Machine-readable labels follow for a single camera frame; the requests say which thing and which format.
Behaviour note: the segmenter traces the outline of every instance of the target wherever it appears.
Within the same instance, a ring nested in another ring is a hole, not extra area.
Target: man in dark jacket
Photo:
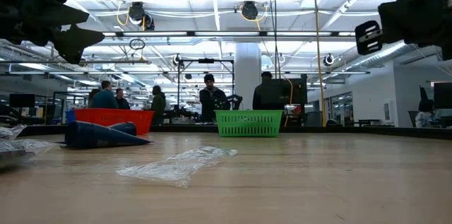
[[[253,110],[284,110],[284,104],[275,101],[279,98],[277,95],[280,93],[276,92],[277,88],[272,87],[271,73],[265,71],[261,77],[262,83],[254,89]]]
[[[150,106],[150,110],[154,111],[152,125],[158,125],[163,122],[163,112],[165,111],[167,101],[165,94],[162,93],[160,86],[153,87],[153,95],[153,103]]]
[[[124,98],[124,90],[121,88],[116,89],[116,102],[118,103],[119,109],[130,110],[130,105]]]
[[[102,90],[94,95],[93,108],[118,108],[118,102],[112,93],[112,83],[102,82]]]
[[[201,121],[212,122],[215,118],[214,110],[226,110],[227,98],[224,91],[216,88],[213,84],[215,79],[212,74],[204,76],[206,87],[199,92],[199,101],[203,105]]]

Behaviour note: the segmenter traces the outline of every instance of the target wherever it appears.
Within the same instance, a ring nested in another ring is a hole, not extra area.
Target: blue cone
[[[119,130],[120,132],[124,132],[132,136],[136,136],[136,126],[133,122],[122,122],[119,124],[113,124],[108,127],[111,129]]]
[[[98,124],[72,122],[68,125],[64,143],[69,148],[101,148],[139,146],[150,141]]]

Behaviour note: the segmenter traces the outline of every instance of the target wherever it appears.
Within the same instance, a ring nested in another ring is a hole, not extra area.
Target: wooden table
[[[452,223],[452,141],[366,134],[149,138],[156,143],[55,148],[2,172],[0,223]],[[238,154],[197,172],[188,189],[115,172],[199,146]]]

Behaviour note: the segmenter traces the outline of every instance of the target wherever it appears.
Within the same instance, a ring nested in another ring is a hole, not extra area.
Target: green basket
[[[283,110],[216,110],[220,136],[278,136]]]

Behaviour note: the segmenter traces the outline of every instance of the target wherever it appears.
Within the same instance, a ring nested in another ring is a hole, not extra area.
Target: red basket
[[[149,132],[154,111],[115,110],[105,108],[85,108],[74,110],[76,121],[91,122],[103,126],[110,126],[121,122],[133,122],[138,135]]]

